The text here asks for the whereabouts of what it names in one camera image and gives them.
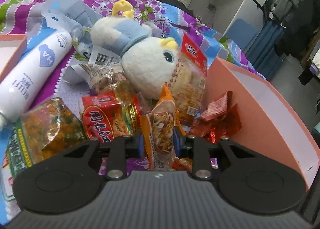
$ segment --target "duck plush toy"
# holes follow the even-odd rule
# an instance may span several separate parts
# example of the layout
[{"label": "duck plush toy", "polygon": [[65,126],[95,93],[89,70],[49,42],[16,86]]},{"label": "duck plush toy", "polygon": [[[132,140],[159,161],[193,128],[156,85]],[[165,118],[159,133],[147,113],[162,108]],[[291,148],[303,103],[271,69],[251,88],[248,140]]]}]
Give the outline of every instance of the duck plush toy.
[{"label": "duck plush toy", "polygon": [[174,38],[152,37],[151,27],[133,19],[128,1],[116,2],[110,17],[98,20],[91,30],[94,46],[122,58],[122,67],[136,92],[159,99],[164,82],[171,79],[178,63],[178,44]]}]

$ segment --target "pink box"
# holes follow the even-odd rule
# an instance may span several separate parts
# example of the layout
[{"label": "pink box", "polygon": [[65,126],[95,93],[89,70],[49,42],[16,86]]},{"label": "pink box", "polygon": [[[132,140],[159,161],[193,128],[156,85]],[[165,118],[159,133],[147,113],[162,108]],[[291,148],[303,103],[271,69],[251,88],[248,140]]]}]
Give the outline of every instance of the pink box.
[{"label": "pink box", "polygon": [[262,78],[220,58],[208,69],[204,107],[233,91],[242,129],[231,139],[287,165],[305,179],[308,190],[319,168],[320,149],[296,112]]},{"label": "pink box", "polygon": [[0,35],[0,82],[16,66],[26,47],[25,34]]}]

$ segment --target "gray floor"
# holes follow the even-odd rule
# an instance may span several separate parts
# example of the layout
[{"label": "gray floor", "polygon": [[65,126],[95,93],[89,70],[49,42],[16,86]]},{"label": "gray floor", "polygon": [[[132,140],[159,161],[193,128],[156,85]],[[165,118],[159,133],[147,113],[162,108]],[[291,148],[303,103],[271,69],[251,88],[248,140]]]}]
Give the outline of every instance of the gray floor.
[{"label": "gray floor", "polygon": [[320,122],[320,113],[316,115],[316,101],[320,94],[320,83],[313,78],[303,86],[298,77],[303,69],[299,61],[286,57],[271,84],[296,111],[298,116],[311,131]]}]

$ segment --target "silver bolt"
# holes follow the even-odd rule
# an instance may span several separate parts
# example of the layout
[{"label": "silver bolt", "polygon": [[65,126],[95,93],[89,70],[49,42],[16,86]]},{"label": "silver bolt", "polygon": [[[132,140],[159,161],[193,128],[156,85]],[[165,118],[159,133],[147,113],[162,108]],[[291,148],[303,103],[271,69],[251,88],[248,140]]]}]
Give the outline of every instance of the silver bolt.
[{"label": "silver bolt", "polygon": [[200,169],[196,172],[196,176],[199,178],[208,178],[211,176],[211,173],[206,169]]},{"label": "silver bolt", "polygon": [[123,173],[121,170],[113,169],[113,170],[110,170],[107,175],[108,177],[111,177],[111,178],[120,178],[122,177]]}]

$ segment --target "white cylindrical bottle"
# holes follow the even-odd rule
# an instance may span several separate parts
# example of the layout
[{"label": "white cylindrical bottle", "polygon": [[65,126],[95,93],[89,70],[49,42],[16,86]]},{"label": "white cylindrical bottle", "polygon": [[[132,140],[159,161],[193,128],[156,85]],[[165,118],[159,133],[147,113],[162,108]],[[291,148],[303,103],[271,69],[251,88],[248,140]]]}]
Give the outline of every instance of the white cylindrical bottle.
[{"label": "white cylindrical bottle", "polygon": [[28,111],[38,92],[71,48],[66,31],[56,31],[33,48],[0,84],[0,130]]}]

